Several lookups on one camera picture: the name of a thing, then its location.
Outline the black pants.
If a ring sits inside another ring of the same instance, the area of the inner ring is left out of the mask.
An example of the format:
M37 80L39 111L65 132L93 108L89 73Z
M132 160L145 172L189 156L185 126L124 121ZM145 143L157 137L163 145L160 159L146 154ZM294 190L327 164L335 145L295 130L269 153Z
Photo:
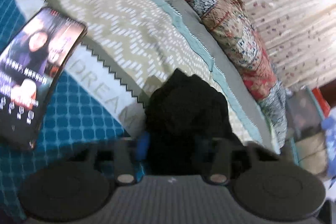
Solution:
M175 69L150 97L145 110L149 144L143 161L147 174L207 174L215 139L242 142L233 133L225 96L197 75Z

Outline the patterned bed sheet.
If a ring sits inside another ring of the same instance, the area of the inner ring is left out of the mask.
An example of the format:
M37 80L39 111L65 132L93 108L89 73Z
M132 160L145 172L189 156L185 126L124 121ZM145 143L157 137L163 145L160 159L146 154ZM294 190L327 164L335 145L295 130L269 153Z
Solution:
M35 149L1 145L1 209L16 221L25 218L17 193L27 175L88 143L138 135L148 98L175 69L226 97L242 142L280 150L238 71L184 0L1 0L1 47L44 5L85 22L88 34L59 78Z

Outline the smartphone with lit screen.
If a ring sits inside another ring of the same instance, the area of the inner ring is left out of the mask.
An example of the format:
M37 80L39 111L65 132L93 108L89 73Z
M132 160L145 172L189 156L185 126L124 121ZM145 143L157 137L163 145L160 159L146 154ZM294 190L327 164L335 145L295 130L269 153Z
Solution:
M87 33L84 23L41 8L1 53L1 140L32 150L64 65Z

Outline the teal side cabinet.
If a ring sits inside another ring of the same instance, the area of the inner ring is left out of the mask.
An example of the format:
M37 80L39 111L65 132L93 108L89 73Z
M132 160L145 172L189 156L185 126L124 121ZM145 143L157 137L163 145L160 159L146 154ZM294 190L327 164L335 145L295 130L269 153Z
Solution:
M286 114L293 161L325 181L335 177L335 116L323 112L309 88L287 98Z

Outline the red floral patchwork quilt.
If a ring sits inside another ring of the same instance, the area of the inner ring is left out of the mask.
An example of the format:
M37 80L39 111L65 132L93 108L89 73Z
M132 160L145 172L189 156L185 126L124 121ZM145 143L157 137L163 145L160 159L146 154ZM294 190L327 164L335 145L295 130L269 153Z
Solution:
M185 0L233 63L243 83L270 120L279 147L288 122L285 89L274 72L264 43L242 0Z

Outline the cream floral curtain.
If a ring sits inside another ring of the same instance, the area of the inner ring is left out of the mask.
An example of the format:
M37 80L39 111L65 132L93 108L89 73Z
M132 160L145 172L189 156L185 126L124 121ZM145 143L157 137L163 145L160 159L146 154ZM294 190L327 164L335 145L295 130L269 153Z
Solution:
M243 0L285 87L335 79L335 0Z

